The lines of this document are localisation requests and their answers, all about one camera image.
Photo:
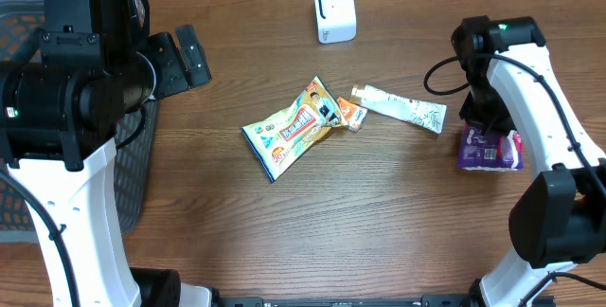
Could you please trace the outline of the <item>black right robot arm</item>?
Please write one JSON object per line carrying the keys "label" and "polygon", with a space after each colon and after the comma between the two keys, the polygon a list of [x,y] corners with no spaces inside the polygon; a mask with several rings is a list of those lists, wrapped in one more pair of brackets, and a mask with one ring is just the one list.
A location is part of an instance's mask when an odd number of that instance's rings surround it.
{"label": "black right robot arm", "polygon": [[554,279],[605,250],[605,152],[562,92],[531,17],[462,20],[451,37],[470,93],[460,116],[515,130],[533,181],[508,217],[512,247],[470,289],[476,306],[528,306]]}

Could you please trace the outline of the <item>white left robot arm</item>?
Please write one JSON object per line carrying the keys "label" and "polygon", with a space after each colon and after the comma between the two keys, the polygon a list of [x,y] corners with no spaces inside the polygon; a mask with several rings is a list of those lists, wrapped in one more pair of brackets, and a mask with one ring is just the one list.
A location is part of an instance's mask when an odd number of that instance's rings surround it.
{"label": "white left robot arm", "polygon": [[115,198],[117,124],[210,82],[194,29],[151,34],[148,0],[44,4],[1,65],[1,177],[27,202],[54,304],[210,307],[175,270],[128,265]]}

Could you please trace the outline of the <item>white tube gold cap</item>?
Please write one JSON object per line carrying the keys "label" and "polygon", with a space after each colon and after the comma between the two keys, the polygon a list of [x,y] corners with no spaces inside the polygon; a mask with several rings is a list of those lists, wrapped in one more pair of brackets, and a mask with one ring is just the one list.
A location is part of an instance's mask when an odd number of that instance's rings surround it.
{"label": "white tube gold cap", "polygon": [[352,87],[350,101],[375,113],[412,123],[441,134],[447,107],[443,104],[403,98],[369,84]]}

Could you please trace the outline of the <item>red purple pad pack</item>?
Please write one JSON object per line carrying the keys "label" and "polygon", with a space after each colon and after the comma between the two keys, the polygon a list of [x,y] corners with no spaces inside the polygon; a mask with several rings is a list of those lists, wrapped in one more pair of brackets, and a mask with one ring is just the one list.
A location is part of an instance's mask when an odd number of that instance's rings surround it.
{"label": "red purple pad pack", "polygon": [[511,130],[507,135],[482,130],[466,123],[462,132],[457,167],[466,171],[511,172],[524,167],[523,143]]}

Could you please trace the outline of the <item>yellow wet wipes pack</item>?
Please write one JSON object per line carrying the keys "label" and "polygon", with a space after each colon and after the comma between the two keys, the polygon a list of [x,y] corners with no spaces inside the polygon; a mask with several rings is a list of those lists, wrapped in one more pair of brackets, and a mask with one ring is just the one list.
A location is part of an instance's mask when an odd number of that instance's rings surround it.
{"label": "yellow wet wipes pack", "polygon": [[337,101],[314,77],[289,107],[241,131],[273,183],[331,128],[346,125]]}

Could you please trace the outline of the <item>small orange snack packet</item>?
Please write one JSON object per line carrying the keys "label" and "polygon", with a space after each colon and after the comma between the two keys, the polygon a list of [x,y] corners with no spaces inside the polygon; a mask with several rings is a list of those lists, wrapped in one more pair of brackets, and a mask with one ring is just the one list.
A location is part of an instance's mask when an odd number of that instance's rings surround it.
{"label": "small orange snack packet", "polygon": [[343,116],[344,125],[352,132],[358,132],[365,122],[367,109],[341,97],[337,99],[337,103]]}

